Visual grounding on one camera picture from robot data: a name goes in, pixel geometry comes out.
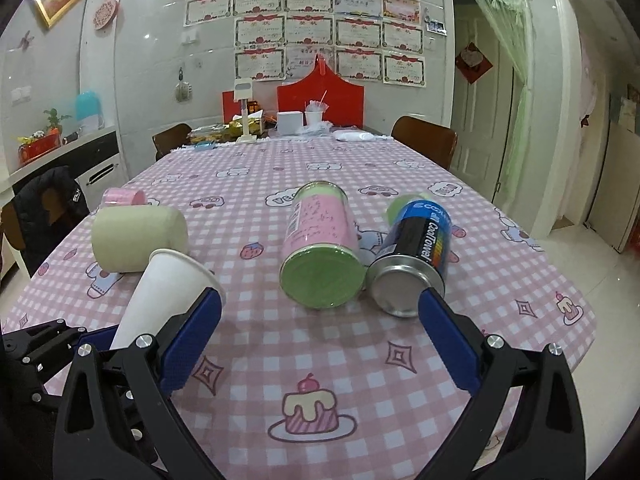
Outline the white desk lamp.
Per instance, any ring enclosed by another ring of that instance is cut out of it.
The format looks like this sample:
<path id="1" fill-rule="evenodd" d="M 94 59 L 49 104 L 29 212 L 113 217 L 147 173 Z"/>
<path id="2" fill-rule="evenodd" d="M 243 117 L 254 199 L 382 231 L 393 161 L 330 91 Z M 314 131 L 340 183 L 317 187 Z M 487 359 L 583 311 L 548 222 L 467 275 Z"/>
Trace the white desk lamp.
<path id="1" fill-rule="evenodd" d="M 234 100 L 240 104 L 242 134 L 236 139 L 239 143 L 253 143 L 256 138 L 250 133 L 248 122 L 248 102 L 253 99 L 253 81 L 250 78 L 236 78 L 234 81 Z"/>

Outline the black jacket on chair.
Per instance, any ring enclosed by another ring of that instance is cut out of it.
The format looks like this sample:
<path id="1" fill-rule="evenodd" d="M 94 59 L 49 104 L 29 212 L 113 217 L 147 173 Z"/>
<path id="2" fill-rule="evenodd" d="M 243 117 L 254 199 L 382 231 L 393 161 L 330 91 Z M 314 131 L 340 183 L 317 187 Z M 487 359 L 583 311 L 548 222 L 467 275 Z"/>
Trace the black jacket on chair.
<path id="1" fill-rule="evenodd" d="M 15 194 L 12 205 L 22 237 L 20 253 L 30 276 L 89 215 L 85 195 L 66 166 L 35 176 Z"/>

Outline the pink plastic cup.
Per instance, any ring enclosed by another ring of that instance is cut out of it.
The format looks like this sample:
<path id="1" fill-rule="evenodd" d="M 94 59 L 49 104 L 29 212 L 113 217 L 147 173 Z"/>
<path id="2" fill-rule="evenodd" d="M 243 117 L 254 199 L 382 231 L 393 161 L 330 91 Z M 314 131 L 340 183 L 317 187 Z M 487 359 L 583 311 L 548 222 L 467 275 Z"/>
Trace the pink plastic cup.
<path id="1" fill-rule="evenodd" d="M 141 190 L 132 188 L 108 188 L 102 196 L 103 207 L 138 206 L 146 204 L 146 196 Z"/>

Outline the white cup with straws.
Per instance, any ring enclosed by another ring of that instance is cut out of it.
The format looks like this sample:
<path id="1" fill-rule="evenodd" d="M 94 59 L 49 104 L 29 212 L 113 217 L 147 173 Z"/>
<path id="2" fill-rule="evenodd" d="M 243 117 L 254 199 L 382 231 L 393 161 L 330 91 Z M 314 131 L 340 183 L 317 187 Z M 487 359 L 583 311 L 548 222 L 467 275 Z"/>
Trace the white cup with straws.
<path id="1" fill-rule="evenodd" d="M 305 122 L 307 126 L 314 126 L 323 122 L 323 114 L 329 105 L 324 102 L 326 92 L 318 100 L 310 100 L 305 106 Z"/>

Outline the teal white humidifier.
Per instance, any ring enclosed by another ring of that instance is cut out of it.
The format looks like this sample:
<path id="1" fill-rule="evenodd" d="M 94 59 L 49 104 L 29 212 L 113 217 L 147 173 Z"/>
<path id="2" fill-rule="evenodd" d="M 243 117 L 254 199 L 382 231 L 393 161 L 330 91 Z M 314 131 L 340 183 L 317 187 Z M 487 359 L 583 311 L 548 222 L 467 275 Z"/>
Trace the teal white humidifier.
<path id="1" fill-rule="evenodd" d="M 75 115 L 80 134 L 98 131 L 104 127 L 102 105 L 96 92 L 85 91 L 76 96 Z"/>

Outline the white paper cup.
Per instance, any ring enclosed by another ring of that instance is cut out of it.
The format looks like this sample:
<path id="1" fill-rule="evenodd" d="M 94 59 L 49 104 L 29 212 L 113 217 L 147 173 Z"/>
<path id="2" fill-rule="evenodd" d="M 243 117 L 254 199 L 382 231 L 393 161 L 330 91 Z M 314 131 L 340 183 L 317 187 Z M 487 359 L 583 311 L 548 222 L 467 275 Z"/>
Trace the white paper cup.
<path id="1" fill-rule="evenodd" d="M 226 292 L 204 264 L 173 249 L 154 250 L 119 322 L 111 349 L 126 348 L 143 334 L 157 335 L 173 315 L 189 310 L 207 287 L 215 289 L 226 303 Z"/>

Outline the black blue spray can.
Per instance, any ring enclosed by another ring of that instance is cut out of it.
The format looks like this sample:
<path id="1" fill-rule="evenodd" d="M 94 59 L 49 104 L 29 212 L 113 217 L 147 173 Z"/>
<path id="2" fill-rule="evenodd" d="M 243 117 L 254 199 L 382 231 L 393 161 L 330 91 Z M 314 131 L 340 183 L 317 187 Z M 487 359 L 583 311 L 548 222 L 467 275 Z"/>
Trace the black blue spray can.
<path id="1" fill-rule="evenodd" d="M 451 228 L 450 215 L 431 198 L 401 200 L 366 275 L 367 292 L 384 312 L 414 318 L 425 289 L 445 293 Z"/>

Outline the pink green-lidded can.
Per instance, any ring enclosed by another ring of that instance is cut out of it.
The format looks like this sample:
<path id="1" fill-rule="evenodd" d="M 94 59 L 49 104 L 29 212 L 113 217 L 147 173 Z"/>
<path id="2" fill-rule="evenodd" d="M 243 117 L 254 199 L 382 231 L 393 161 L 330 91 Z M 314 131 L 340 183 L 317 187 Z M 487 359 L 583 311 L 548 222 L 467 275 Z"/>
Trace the pink green-lidded can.
<path id="1" fill-rule="evenodd" d="M 280 286 L 306 308 L 335 308 L 359 294 L 366 269 L 352 210 L 338 185 L 311 181 L 296 192 L 281 258 Z"/>

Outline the brown chair right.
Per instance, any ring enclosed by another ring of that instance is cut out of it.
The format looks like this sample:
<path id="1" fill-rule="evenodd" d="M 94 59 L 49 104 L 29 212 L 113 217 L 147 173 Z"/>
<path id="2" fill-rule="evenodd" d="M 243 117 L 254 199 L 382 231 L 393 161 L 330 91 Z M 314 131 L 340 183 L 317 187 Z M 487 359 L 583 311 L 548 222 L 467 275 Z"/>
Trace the brown chair right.
<path id="1" fill-rule="evenodd" d="M 402 116 L 395 122 L 392 137 L 446 170 L 458 142 L 454 130 L 411 116 Z"/>

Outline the light green plastic cup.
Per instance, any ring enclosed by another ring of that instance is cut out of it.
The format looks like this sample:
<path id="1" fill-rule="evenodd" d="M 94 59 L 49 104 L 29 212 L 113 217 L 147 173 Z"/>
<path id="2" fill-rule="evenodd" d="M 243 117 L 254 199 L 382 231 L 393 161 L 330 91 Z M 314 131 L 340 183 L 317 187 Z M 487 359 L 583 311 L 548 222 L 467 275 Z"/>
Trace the light green plastic cup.
<path id="1" fill-rule="evenodd" d="M 106 207 L 94 217 L 91 246 L 104 271 L 138 273 L 157 249 L 187 254 L 188 225 L 181 211 L 167 206 Z"/>

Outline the brown chair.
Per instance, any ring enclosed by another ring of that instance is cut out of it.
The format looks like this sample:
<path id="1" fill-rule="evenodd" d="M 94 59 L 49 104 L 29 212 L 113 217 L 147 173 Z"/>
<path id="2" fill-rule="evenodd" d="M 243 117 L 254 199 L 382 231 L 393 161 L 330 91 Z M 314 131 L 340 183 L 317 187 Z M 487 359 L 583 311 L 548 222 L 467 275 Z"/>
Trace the brown chair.
<path id="1" fill-rule="evenodd" d="M 172 150 L 190 145 L 192 128 L 187 124 L 178 124 L 152 136 L 155 148 L 155 160 L 160 160 Z"/>
<path id="2" fill-rule="evenodd" d="M 402 116 L 395 122 L 392 137 L 446 170 L 458 142 L 454 130 L 411 116 Z"/>

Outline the red planter with plants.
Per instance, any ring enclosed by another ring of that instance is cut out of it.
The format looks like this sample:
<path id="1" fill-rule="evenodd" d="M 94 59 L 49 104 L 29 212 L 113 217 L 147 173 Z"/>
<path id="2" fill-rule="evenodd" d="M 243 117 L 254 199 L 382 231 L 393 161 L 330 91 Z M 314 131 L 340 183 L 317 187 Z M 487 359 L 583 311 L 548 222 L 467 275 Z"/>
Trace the red planter with plants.
<path id="1" fill-rule="evenodd" d="M 54 107 L 45 110 L 43 114 L 47 116 L 46 126 L 43 130 L 17 139 L 18 160 L 22 166 L 62 145 L 62 122 L 70 118 L 70 115 L 60 114 Z"/>

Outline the white box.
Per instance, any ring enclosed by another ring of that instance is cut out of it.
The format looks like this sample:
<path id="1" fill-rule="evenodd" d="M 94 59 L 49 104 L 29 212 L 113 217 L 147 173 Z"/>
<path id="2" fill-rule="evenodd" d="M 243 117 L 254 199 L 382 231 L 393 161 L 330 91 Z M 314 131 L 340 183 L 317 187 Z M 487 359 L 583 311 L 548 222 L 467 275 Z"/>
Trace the white box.
<path id="1" fill-rule="evenodd" d="M 299 110 L 277 114 L 277 132 L 280 136 L 294 136 L 303 126 L 304 114 Z"/>

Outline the red gift box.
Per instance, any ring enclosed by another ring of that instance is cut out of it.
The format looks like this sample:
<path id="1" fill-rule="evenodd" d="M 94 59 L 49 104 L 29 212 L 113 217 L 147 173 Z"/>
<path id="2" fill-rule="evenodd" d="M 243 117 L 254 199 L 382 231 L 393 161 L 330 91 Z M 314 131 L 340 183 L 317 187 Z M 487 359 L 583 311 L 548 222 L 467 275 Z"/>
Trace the red gift box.
<path id="1" fill-rule="evenodd" d="M 277 88 L 279 112 L 304 112 L 311 101 L 328 106 L 323 118 L 334 126 L 363 126 L 364 87 L 334 73 L 321 54 L 316 55 L 307 76 Z"/>

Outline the white door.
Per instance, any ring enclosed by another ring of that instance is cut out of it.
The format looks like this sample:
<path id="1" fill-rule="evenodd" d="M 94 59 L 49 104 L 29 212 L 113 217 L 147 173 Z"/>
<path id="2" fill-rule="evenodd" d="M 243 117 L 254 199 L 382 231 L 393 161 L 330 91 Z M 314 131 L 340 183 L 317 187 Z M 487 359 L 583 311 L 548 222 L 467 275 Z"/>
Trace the white door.
<path id="1" fill-rule="evenodd" d="M 486 200 L 494 202 L 511 130 L 513 102 L 520 82 L 508 52 L 478 6 L 454 7 L 454 59 L 474 42 L 492 63 L 492 69 L 475 84 L 468 84 L 454 66 L 454 107 L 451 129 L 458 144 L 450 170 Z"/>

